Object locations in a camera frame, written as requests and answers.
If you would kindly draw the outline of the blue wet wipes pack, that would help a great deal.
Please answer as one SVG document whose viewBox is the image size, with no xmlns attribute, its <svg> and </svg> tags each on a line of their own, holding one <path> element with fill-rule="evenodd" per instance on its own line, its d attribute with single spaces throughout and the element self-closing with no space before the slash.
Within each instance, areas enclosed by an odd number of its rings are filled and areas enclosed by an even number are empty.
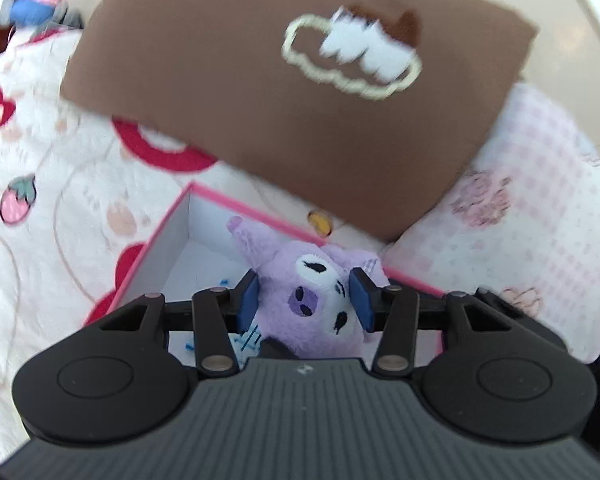
<svg viewBox="0 0 600 480">
<path fill-rule="evenodd" d="M 192 297 L 195 292 L 207 288 L 235 288 L 240 280 L 244 277 L 246 271 L 234 274 L 225 274 L 221 272 L 218 275 L 201 275 L 192 281 L 193 287 L 183 288 L 185 299 L 181 301 L 170 301 L 166 305 L 166 313 L 174 315 L 170 321 L 169 332 L 172 333 L 173 342 L 169 344 L 169 351 L 176 356 L 185 366 L 195 367 L 195 341 L 193 335 L 193 311 Z M 256 356 L 260 350 L 261 334 L 256 322 L 252 322 L 249 330 L 242 334 L 230 331 L 228 328 L 228 336 L 235 352 L 238 364 L 243 367 L 246 359 Z"/>
</svg>

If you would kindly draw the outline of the purple plush toy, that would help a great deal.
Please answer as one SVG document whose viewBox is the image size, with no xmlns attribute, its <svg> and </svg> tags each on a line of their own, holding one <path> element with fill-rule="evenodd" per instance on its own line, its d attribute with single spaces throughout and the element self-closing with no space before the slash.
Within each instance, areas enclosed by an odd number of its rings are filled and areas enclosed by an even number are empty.
<svg viewBox="0 0 600 480">
<path fill-rule="evenodd" d="M 362 329 L 349 298 L 349 274 L 361 268 L 379 287 L 389 284 L 378 255 L 337 245 L 282 240 L 263 223 L 231 218 L 227 229 L 257 273 L 256 323 L 298 359 L 370 359 L 380 336 Z"/>
</svg>

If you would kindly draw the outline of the pink cardboard box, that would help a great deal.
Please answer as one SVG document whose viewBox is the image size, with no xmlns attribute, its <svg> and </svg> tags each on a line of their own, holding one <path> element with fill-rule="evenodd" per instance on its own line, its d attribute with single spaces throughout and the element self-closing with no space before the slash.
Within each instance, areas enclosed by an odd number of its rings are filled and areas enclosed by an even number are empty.
<svg viewBox="0 0 600 480">
<path fill-rule="evenodd" d="M 201 275 L 247 272 L 226 224 L 230 218 L 251 218 L 277 231 L 283 240 L 324 245 L 326 240 L 229 198 L 202 184 L 189 184 L 145 244 L 122 252 L 116 267 L 116 288 L 102 298 L 85 322 L 91 324 L 112 310 L 142 296 L 161 292 L 164 299 L 185 299 L 183 288 Z M 415 366 L 424 366 L 442 352 L 442 337 L 434 330 L 419 330 Z"/>
</svg>

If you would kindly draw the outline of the pink checkered pillow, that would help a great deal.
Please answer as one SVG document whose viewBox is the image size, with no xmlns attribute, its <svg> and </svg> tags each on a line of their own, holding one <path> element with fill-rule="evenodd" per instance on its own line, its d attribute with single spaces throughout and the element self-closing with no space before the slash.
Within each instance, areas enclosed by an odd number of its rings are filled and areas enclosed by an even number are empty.
<svg viewBox="0 0 600 480">
<path fill-rule="evenodd" d="M 486 143 L 440 203 L 384 255 L 441 290 L 484 286 L 600 355 L 600 155 L 571 116 L 517 84 Z"/>
</svg>

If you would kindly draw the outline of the brown pillow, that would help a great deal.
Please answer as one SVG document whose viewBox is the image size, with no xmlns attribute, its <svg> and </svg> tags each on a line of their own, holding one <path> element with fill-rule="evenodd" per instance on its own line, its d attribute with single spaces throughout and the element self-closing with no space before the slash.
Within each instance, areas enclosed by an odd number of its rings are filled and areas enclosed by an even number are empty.
<svg viewBox="0 0 600 480">
<path fill-rule="evenodd" d="M 102 0 L 61 93 L 395 240 L 486 142 L 535 34 L 486 0 Z"/>
</svg>

